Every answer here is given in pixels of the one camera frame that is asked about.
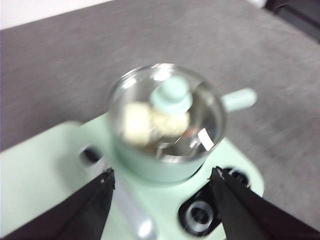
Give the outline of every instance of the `white food piece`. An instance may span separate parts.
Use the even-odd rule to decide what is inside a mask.
[[[178,137],[188,129],[189,123],[189,112],[171,116],[152,110],[152,125],[161,136]]]
[[[123,138],[134,146],[145,146],[151,135],[151,109],[146,102],[130,102],[123,108]]]

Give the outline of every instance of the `mint green toy stove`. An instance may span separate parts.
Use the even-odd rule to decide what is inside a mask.
[[[104,114],[83,125],[62,123],[1,153],[1,237],[57,205],[98,175],[94,169],[80,164],[79,152],[87,146],[96,146],[108,156],[107,164],[114,168],[115,181],[120,179],[125,183],[139,208],[153,219],[157,240],[197,238],[182,228],[178,210],[208,182],[212,167],[235,168],[247,176],[252,191],[259,196],[264,192],[257,168],[227,138],[188,180],[172,184],[144,180],[115,157]],[[101,239],[139,238],[139,229],[132,229],[125,211],[112,201]],[[225,237],[219,224],[201,239],[224,240]]]
[[[161,74],[152,75],[160,82],[161,78],[168,79],[168,75],[163,72],[163,67],[163,64],[160,68],[153,67],[161,70]],[[172,65],[169,67],[165,65],[165,68],[172,70]],[[126,79],[123,83],[126,84],[126,88],[135,84],[130,73],[132,71],[124,76]],[[178,85],[181,83],[179,79],[174,79],[174,81]],[[195,93],[192,93],[191,97],[193,104],[201,100]],[[218,107],[223,104],[223,108],[230,112],[250,107],[255,102],[256,96],[251,90],[245,89],[225,95],[221,99],[222,103],[220,99],[213,99],[210,106],[218,104],[217,109],[214,110],[219,111]],[[130,143],[139,145],[139,149],[143,148],[148,151],[149,148],[145,147],[148,146],[146,141],[165,139],[169,142],[168,139],[175,139],[174,143],[169,142],[165,147],[163,147],[163,142],[156,145],[161,149],[160,153],[156,152],[156,156],[159,156],[172,146],[176,146],[177,143],[178,147],[184,147],[184,139],[181,140],[180,137],[177,138],[172,134],[188,132],[184,129],[184,123],[189,126],[193,124],[195,109],[190,108],[189,100],[179,109],[173,104],[159,103],[157,101],[160,100],[157,98],[154,101],[154,106],[160,104],[160,107],[164,108],[163,111],[167,111],[166,120],[174,122],[176,119],[182,119],[179,121],[179,127],[172,128],[172,125],[167,125],[168,128],[171,128],[170,131],[167,131],[168,128],[162,129],[163,125],[157,122],[160,119],[159,114],[152,113],[152,121],[155,125],[152,128],[152,134],[146,131],[146,126],[150,128],[148,124],[140,126],[140,121],[137,121],[135,126],[141,131],[142,136],[135,135],[136,128],[132,128],[131,122],[128,125],[124,124],[126,127],[124,131],[127,131],[125,132],[127,135],[124,136]],[[140,111],[141,116],[146,113],[145,105],[141,106],[140,103],[131,105],[129,113],[135,108],[136,111]],[[173,116],[173,112],[178,113],[179,117]],[[204,146],[201,152],[202,157],[190,158],[188,161],[176,157],[168,161],[169,158],[164,157],[162,159],[166,161],[160,163],[157,160],[154,161],[150,156],[144,158],[143,156],[146,155],[142,157],[139,154],[134,155],[134,150],[131,152],[129,147],[117,142],[117,134],[111,127],[114,124],[111,121],[115,119],[113,116],[116,114],[111,109],[108,113],[85,124],[76,121],[65,122],[1,152],[1,237],[61,203],[108,168],[114,169],[115,190],[102,240],[191,240],[197,238],[224,240],[226,235],[219,222],[219,214],[208,203],[198,200],[186,206],[185,212],[181,210],[189,199],[206,186],[212,168],[216,166],[227,169],[229,174],[237,178],[241,175],[239,179],[247,187],[257,195],[263,195],[264,182],[257,168],[227,138],[223,138],[223,132],[219,133],[218,128],[213,134],[206,123],[206,127],[201,126],[200,131],[196,133],[196,140],[202,142]],[[196,146],[198,151],[199,145],[196,140],[193,137],[187,143],[190,148]],[[95,164],[85,164],[82,153],[86,149],[95,149],[100,153],[99,160]],[[205,220],[197,220],[191,214],[194,210],[192,208],[205,211]]]

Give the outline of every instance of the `white wall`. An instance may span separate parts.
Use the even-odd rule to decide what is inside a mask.
[[[0,0],[1,29],[45,19],[111,0]]]

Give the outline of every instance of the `stove knob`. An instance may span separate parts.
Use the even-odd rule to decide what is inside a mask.
[[[205,233],[213,220],[213,209],[205,201],[194,201],[185,211],[185,229],[193,235]]]

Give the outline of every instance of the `toy stove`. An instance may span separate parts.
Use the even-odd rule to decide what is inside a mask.
[[[160,75],[152,75],[145,72],[146,69]],[[140,126],[139,123],[144,120],[135,119],[124,124],[120,132],[126,136],[126,141],[119,142],[117,128],[121,125],[118,123],[123,122],[118,119],[119,114],[123,118],[126,118],[126,114],[130,119],[139,118],[145,116],[146,105],[142,107],[139,101],[138,105],[126,107],[127,112],[118,111],[123,103],[111,97],[111,108],[106,114],[85,124],[76,121],[62,123],[2,152],[1,237],[61,203],[108,168],[114,170],[115,190],[101,236],[103,240],[224,240],[225,231],[208,185],[212,169],[216,166],[225,169],[244,186],[262,196],[264,182],[257,168],[227,138],[223,138],[224,111],[251,106],[256,100],[252,90],[245,89],[222,98],[217,98],[215,94],[208,95],[207,92],[201,94],[206,100],[212,98],[208,105],[210,108],[204,108],[204,112],[211,114],[212,119],[214,117],[214,131],[211,122],[203,120],[207,118],[197,118],[195,122],[202,130],[206,129],[207,134],[203,135],[203,131],[201,134],[199,131],[191,134],[196,134],[197,140],[206,139],[211,145],[204,144],[199,149],[197,142],[188,139],[188,147],[192,150],[185,154],[185,143],[176,134],[187,132],[188,126],[194,123],[193,116],[203,115],[198,112],[199,108],[192,109],[190,102],[191,99],[193,104],[199,103],[197,106],[202,104],[202,99],[198,99],[196,93],[190,90],[193,86],[201,86],[190,80],[192,77],[199,79],[199,76],[173,64],[156,64],[123,76],[121,84],[117,83],[112,90],[112,96],[121,96],[121,91],[127,91],[139,82],[139,71],[157,81],[156,89],[160,89],[158,93],[151,89],[154,94],[151,102],[155,111],[162,111],[161,116],[166,119],[166,123],[174,122],[177,116],[173,112],[177,113],[177,118],[182,119],[179,127],[171,128],[172,125],[169,125],[161,129],[166,123],[161,122],[160,127],[154,123],[149,132],[145,129],[146,125],[150,127],[149,123]],[[178,73],[188,79],[189,86],[186,87],[181,78],[170,77],[168,72],[171,75]],[[179,99],[164,99],[164,95],[170,97],[170,89],[175,89]],[[136,114],[132,116],[130,113],[133,108]],[[136,135],[136,128],[144,136]],[[157,149],[153,155],[136,151],[147,149],[151,153],[148,146],[150,139],[158,142],[165,139],[170,147],[167,147],[168,144],[163,147],[161,142],[153,145],[162,146],[160,152]],[[179,149],[181,154],[179,152],[178,157],[168,158],[166,151],[171,151],[171,147],[174,151]],[[190,158],[186,161],[179,156]]]

